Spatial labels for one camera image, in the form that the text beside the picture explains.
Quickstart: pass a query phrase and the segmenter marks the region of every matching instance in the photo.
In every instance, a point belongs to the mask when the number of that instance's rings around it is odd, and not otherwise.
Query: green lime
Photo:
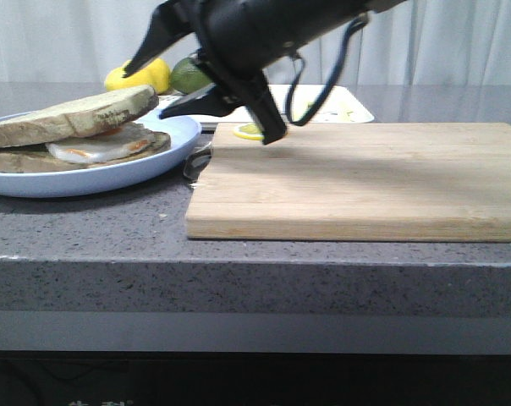
[[[209,77],[201,72],[189,58],[181,59],[171,71],[171,87],[185,95],[193,93],[211,82]]]

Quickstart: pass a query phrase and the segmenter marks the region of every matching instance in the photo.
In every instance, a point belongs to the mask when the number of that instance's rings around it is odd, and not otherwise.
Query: fried egg
[[[136,154],[155,140],[154,133],[142,124],[127,123],[92,137],[49,142],[46,147],[51,155],[62,161],[99,163]]]

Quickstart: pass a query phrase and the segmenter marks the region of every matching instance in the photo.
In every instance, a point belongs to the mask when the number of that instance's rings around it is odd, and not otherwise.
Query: lemon slice
[[[233,128],[233,134],[245,140],[263,140],[263,134],[256,123],[239,124]]]

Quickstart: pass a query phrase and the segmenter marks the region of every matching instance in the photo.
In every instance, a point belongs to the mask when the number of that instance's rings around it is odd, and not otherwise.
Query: bread slice
[[[127,123],[129,131],[148,132],[141,124]],[[125,158],[114,159],[104,163],[71,163],[59,160],[52,156],[45,144],[25,145],[9,148],[0,148],[1,173],[44,173],[72,171],[89,167],[104,167],[120,162],[133,161],[171,148],[171,137],[167,133],[152,131],[156,140],[143,151]]]
[[[135,120],[158,104],[150,85],[67,101],[0,122],[0,148],[89,137]]]

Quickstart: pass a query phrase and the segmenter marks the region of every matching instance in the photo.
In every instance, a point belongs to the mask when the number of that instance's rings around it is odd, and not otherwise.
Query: lemon
[[[169,88],[171,69],[163,59],[154,59],[139,72],[132,74],[128,78],[124,78],[124,66],[128,63],[129,61],[126,61],[121,67],[115,68],[109,72],[105,78],[105,89],[108,91],[115,91],[116,89],[123,89],[126,87],[151,85],[156,90],[156,93],[160,94],[164,93]]]
[[[245,123],[236,125],[233,128],[233,134],[245,140],[261,141],[263,134],[256,123]]]
[[[189,58],[178,61],[171,71],[171,87],[185,95],[193,93],[211,82],[210,78]]]

